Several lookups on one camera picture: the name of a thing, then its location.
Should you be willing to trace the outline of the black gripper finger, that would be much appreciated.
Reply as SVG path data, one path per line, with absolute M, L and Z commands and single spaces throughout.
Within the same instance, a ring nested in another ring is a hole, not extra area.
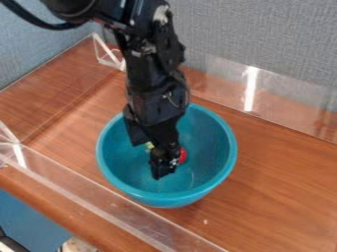
M 155 180 L 175 172 L 179 165 L 180 150 L 180 146 L 170 147 L 167 150 L 161 147 L 153 147 L 149 150 L 148 164 L 151 176 Z
M 133 146 L 144 144 L 148 141 L 148 138 L 136 122 L 127 116 L 124 116 L 124 122 L 125 122 L 125 131 L 131 144 Z

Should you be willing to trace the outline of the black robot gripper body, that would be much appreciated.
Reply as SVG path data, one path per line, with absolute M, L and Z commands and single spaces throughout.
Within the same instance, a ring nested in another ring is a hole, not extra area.
M 170 83 L 151 91 L 125 86 L 123 116 L 131 118 L 155 147 L 167 150 L 179 145 L 176 123 L 190 104 L 190 88 Z

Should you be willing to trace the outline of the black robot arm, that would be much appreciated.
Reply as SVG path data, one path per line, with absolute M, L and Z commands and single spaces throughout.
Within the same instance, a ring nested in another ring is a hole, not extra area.
M 123 110 L 131 143 L 151 144 L 151 176 L 175 172 L 182 156 L 176 124 L 190 104 L 190 87 L 179 65 L 186 47 L 174 29 L 166 0 L 41 0 L 65 22 L 93 20 L 112 30 L 125 60 Z

